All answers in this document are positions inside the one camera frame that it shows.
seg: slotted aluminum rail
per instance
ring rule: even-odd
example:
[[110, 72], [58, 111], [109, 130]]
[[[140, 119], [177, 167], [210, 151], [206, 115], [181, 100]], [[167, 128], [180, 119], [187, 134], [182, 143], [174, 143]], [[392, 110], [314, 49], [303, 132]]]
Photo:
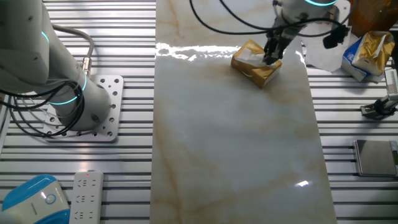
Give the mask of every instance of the slotted aluminum rail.
[[[92, 74], [124, 77], [119, 140], [49, 144], [26, 136], [13, 122], [7, 126], [6, 116], [0, 137], [0, 203], [13, 188], [39, 174], [54, 175], [70, 200], [74, 173], [92, 169], [105, 173], [102, 224], [149, 224], [155, 1], [48, 0], [45, 5], [54, 24], [94, 38]], [[58, 34], [81, 61], [88, 42]], [[359, 177], [351, 147], [356, 139], [398, 141], [398, 115], [372, 122], [359, 112], [360, 105], [386, 95], [385, 82], [358, 83], [341, 72], [307, 70], [338, 223], [398, 223], [397, 179]], [[44, 118], [40, 111], [35, 114]]]

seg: gold wrapped package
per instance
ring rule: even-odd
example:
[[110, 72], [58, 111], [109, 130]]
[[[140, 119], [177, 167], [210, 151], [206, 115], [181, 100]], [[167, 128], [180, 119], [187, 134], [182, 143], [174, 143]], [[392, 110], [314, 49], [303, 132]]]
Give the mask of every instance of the gold wrapped package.
[[264, 54], [264, 49], [260, 45], [249, 40], [232, 56], [231, 66], [258, 87], [263, 88], [278, 74], [282, 65], [282, 62], [278, 60], [267, 66], [262, 62]]
[[363, 36], [352, 64], [372, 75], [380, 76], [384, 73], [394, 46], [394, 38], [390, 32], [370, 31]]

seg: black cable bundle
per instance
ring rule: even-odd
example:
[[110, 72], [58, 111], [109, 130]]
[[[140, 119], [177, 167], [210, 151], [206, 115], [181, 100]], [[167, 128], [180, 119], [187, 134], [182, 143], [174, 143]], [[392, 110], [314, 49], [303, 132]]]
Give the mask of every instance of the black cable bundle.
[[[36, 109], [36, 108], [39, 108], [39, 107], [43, 106], [44, 104], [49, 102], [65, 86], [69, 86], [74, 91], [74, 93], [76, 95], [75, 103], [76, 103], [76, 106], [78, 108], [75, 111], [75, 115], [74, 115], [72, 121], [69, 124], [65, 125], [65, 127], [63, 129], [61, 129], [60, 131], [57, 131], [56, 133], [51, 133], [51, 134], [43, 133], [42, 131], [39, 131], [37, 128], [33, 127], [25, 119], [25, 117], [23, 116], [21, 111]], [[77, 82], [72, 82], [72, 81], [65, 82], [64, 84], [54, 88], [53, 90], [50, 90], [50, 91], [47, 91], [47, 92], [41, 93], [41, 94], [36, 94], [36, 95], [13, 94], [13, 93], [9, 93], [9, 92], [3, 91], [3, 90], [0, 90], [0, 93], [5, 93], [5, 94], [7, 94], [9, 96], [12, 96], [12, 98], [14, 99], [14, 104], [15, 105], [12, 105], [12, 100], [11, 100], [12, 98], [11, 97], [9, 97], [8, 103], [0, 101], [0, 104], [6, 105], [9, 108], [11, 117], [14, 120], [15, 124], [18, 126], [18, 128], [20, 128], [24, 133], [26, 133], [26, 134], [28, 134], [30, 136], [35, 136], [35, 137], [51, 138], [51, 137], [59, 136], [59, 135], [62, 135], [64, 133], [66, 133], [67, 131], [70, 130], [70, 128], [72, 128], [79, 121], [79, 119], [81, 118], [81, 116], [83, 114], [84, 107], [85, 107], [85, 99], [84, 99], [84, 96], [83, 96], [83, 91], [81, 89], [81, 86], [79, 86], [77, 84]], [[49, 95], [49, 94], [50, 94], [50, 96], [43, 103], [40, 103], [38, 105], [28, 106], [28, 107], [20, 107], [20, 106], [18, 106], [17, 98], [35, 98], [35, 97], [45, 96], [45, 95]], [[14, 111], [18, 112], [18, 114], [21, 117], [21, 119], [23, 120], [23, 122], [26, 125], [28, 125], [28, 127], [33, 129], [36, 133], [30, 133], [30, 132], [26, 131], [26, 129], [24, 129], [21, 126], [20, 122], [18, 122], [18, 120], [15, 117], [13, 109], [14, 109]]]
[[[351, 9], [351, 11], [350, 11], [350, 13], [348, 14], [348, 16], [343, 20], [343, 23], [344, 23], [344, 22], [349, 18], [349, 16], [352, 14], [353, 10], [356, 8], [357, 2], [358, 2], [358, 0], [355, 0], [353, 8]], [[241, 23], [243, 23], [243, 24], [245, 24], [245, 25], [247, 25], [247, 26], [249, 26], [249, 27], [251, 27], [251, 28], [254, 28], [254, 29], [257, 29], [257, 30], [261, 30], [261, 31], [257, 31], [257, 32], [228, 32], [228, 31], [219, 30], [219, 29], [216, 29], [216, 28], [214, 28], [214, 27], [209, 26], [209, 25], [208, 25], [207, 23], [205, 23], [205, 22], [199, 17], [199, 15], [197, 14], [195, 8], [193, 7], [192, 0], [189, 0], [189, 3], [190, 3], [191, 10], [192, 10], [193, 14], [195, 15], [196, 19], [200, 22], [200, 24], [202, 24], [203, 26], [205, 26], [207, 29], [210, 29], [210, 30], [215, 31], [215, 32], [220, 33], [220, 34], [227, 34], [227, 35], [266, 34], [266, 33], [268, 33], [268, 32], [274, 31], [274, 30], [283, 30], [283, 29], [288, 28], [288, 27], [303, 26], [303, 25], [305, 25], [305, 24], [312, 23], [312, 22], [316, 22], [316, 21], [331, 22], [331, 23], [336, 24], [336, 25], [337, 25], [337, 28], [334, 28], [334, 29], [329, 30], [328, 32], [324, 32], [324, 33], [322, 33], [322, 34], [315, 34], [315, 35], [299, 34], [299, 35], [300, 35], [300, 36], [303, 36], [303, 37], [321, 37], [321, 36], [323, 36], [323, 35], [331, 34], [332, 32], [338, 32], [338, 31], [343, 30], [343, 29], [345, 30], [345, 25], [343, 25], [342, 23], [340, 23], [340, 22], [338, 22], [338, 21], [335, 21], [335, 20], [333, 20], [333, 19], [329, 19], [329, 18], [306, 19], [306, 20], [302, 20], [302, 21], [299, 21], [299, 22], [295, 22], [295, 23], [288, 24], [288, 25], [286, 25], [286, 26], [280, 26], [280, 27], [259, 27], [259, 26], [255, 26], [255, 25], [253, 25], [253, 24], [250, 24], [250, 23], [244, 21], [243, 19], [241, 19], [240, 17], [238, 17], [238, 16], [225, 4], [225, 2], [224, 2], [223, 0], [220, 0], [220, 3], [223, 5], [223, 7], [224, 7], [224, 8], [231, 14], [231, 16], [233, 16], [236, 20], [238, 20], [239, 22], [241, 22]], [[274, 1], [274, 2], [273, 2], [274, 7], [276, 7], [276, 4], [277, 4], [277, 1]]]

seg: cardboard box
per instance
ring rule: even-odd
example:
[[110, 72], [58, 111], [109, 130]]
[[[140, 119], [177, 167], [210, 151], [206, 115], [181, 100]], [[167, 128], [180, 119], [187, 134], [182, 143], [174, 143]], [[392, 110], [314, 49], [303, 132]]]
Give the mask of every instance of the cardboard box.
[[262, 63], [264, 54], [264, 49], [260, 45], [249, 40], [232, 56], [231, 66], [259, 88], [263, 88], [278, 74], [280, 66], [282, 66], [280, 60], [271, 66]]
[[360, 82], [379, 83], [384, 78], [384, 69], [394, 46], [389, 32], [368, 32], [347, 48], [341, 68]]
[[[354, 0], [349, 0], [351, 7]], [[349, 18], [351, 32], [362, 37], [371, 30], [388, 31], [398, 21], [397, 0], [358, 0], [358, 6]]]

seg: power strip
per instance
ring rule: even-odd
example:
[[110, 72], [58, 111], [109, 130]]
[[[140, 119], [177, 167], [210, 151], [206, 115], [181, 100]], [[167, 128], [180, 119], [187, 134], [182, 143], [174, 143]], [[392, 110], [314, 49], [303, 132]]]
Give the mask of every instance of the power strip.
[[398, 77], [397, 77], [397, 71], [393, 68], [391, 69], [386, 69], [384, 72], [386, 75], [386, 83], [387, 83], [387, 93], [388, 93], [388, 98], [390, 100], [398, 100]]
[[97, 171], [75, 174], [69, 224], [100, 223], [103, 176]]

